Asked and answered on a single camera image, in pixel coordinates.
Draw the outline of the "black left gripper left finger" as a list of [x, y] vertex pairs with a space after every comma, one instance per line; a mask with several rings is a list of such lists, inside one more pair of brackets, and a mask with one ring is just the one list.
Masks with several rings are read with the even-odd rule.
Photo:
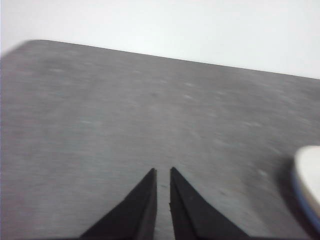
[[152, 240], [157, 216], [157, 171], [152, 168], [130, 193], [81, 236], [81, 240]]

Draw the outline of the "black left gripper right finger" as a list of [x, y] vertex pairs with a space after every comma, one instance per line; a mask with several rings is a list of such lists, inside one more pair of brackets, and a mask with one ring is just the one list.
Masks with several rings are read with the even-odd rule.
[[175, 167], [170, 169], [170, 212], [177, 240], [245, 240], [250, 237], [211, 206]]

